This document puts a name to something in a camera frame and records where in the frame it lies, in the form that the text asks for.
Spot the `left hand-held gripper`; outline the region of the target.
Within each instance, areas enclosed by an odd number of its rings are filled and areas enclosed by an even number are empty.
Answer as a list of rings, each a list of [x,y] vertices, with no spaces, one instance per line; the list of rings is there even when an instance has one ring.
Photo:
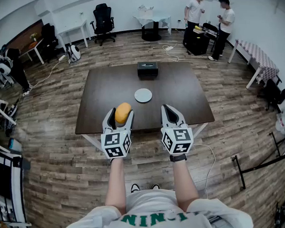
[[[103,133],[101,134],[101,146],[108,159],[118,159],[127,156],[131,138],[130,132],[134,120],[134,111],[128,113],[126,122],[120,124],[116,129],[116,108],[112,108],[102,122]]]

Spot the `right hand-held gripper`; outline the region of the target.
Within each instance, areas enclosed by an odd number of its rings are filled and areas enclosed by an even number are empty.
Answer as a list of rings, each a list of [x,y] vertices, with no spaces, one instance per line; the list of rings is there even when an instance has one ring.
[[[187,154],[194,143],[192,129],[179,110],[165,104],[161,106],[162,148],[170,155]]]

